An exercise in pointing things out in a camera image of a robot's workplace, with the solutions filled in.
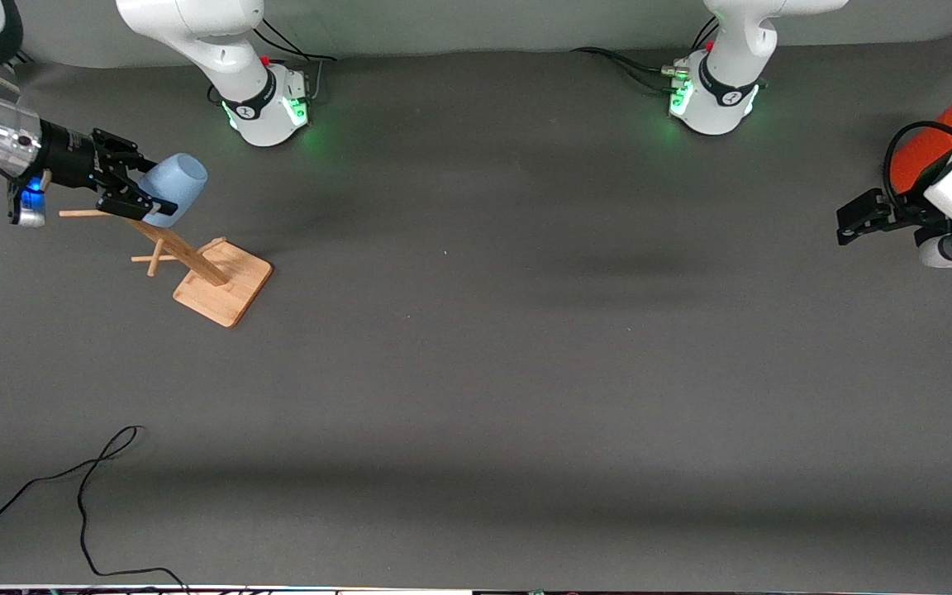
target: wooden mug stand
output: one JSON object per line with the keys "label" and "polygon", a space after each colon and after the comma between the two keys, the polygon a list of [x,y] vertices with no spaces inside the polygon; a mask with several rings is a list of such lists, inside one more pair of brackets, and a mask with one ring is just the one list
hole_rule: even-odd
{"label": "wooden mug stand", "polygon": [[[101,211],[60,211],[58,214],[65,218],[112,217]],[[231,327],[241,320],[274,270],[267,260],[230,244],[224,237],[194,249],[167,227],[124,220],[154,242],[151,255],[132,256],[132,263],[148,263],[146,274],[149,276],[156,275],[161,261],[177,260],[185,264],[189,274],[174,290],[175,302],[197,310],[222,326]]]}

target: wooden peg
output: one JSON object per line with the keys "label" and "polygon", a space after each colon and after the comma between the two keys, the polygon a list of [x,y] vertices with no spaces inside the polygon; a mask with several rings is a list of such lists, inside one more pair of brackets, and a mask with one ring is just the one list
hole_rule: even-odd
{"label": "wooden peg", "polygon": [[58,217],[111,217],[111,213],[95,210],[95,208],[79,208],[75,211],[57,211]]}
{"label": "wooden peg", "polygon": [[226,238],[225,238],[225,237],[221,237],[221,236],[220,236],[220,237],[217,237],[217,238],[215,238],[215,240],[209,241],[209,242],[207,242],[207,244],[202,245],[202,247],[197,248],[197,253],[198,253],[198,254],[204,254],[205,252],[208,252],[208,250],[211,250],[212,248],[215,248],[216,245],[222,244],[222,242],[224,242],[224,241],[226,241]]}
{"label": "wooden peg", "polygon": [[[175,260],[178,260],[178,257],[171,254],[161,254],[159,256],[159,261],[161,261],[161,263],[167,263],[167,261],[175,261]],[[131,257],[132,263],[151,263],[151,261],[152,261],[152,256],[132,256]]]}
{"label": "wooden peg", "polygon": [[152,256],[149,257],[149,270],[147,276],[156,276],[156,268],[159,267],[159,256],[164,253],[164,238],[159,238],[156,245],[152,247]]}
{"label": "wooden peg", "polygon": [[178,256],[178,260],[182,261],[182,264],[188,266],[189,270],[200,275],[201,278],[204,278],[204,281],[209,282],[213,287],[226,285],[230,282],[230,278],[224,272],[214,264],[209,263],[208,259],[198,254],[191,245],[186,244],[186,241],[182,240],[179,234],[167,229],[167,227],[151,226],[149,223],[136,221],[135,219],[127,219],[127,222],[142,232],[142,235],[148,237],[149,240],[163,240],[164,248],[168,252]]}

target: wooden base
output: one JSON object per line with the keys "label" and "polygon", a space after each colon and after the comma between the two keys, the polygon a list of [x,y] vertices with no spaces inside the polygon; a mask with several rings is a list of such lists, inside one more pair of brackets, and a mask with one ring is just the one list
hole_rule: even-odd
{"label": "wooden base", "polygon": [[174,300],[222,326],[234,326],[267,283],[274,267],[228,241],[213,245],[203,255],[226,274],[230,282],[216,287],[189,271],[174,290]]}

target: metal cylinder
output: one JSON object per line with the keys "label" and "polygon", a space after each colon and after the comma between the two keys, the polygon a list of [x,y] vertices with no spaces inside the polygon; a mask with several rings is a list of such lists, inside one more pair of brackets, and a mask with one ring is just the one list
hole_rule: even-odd
{"label": "metal cylinder", "polygon": [[0,99],[0,167],[19,176],[29,169],[41,148],[39,117]]}

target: gray wall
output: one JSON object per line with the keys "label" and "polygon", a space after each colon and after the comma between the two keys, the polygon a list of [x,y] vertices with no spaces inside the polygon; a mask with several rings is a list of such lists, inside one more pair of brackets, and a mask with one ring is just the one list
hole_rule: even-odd
{"label": "gray wall", "polygon": [[[184,63],[128,30],[113,0],[19,5],[26,49],[41,60],[96,68]],[[303,49],[339,56],[673,48],[687,45],[710,16],[700,0],[267,0],[267,11]],[[778,29],[785,45],[936,39],[952,35],[952,0],[851,0],[832,14],[779,19]]]}

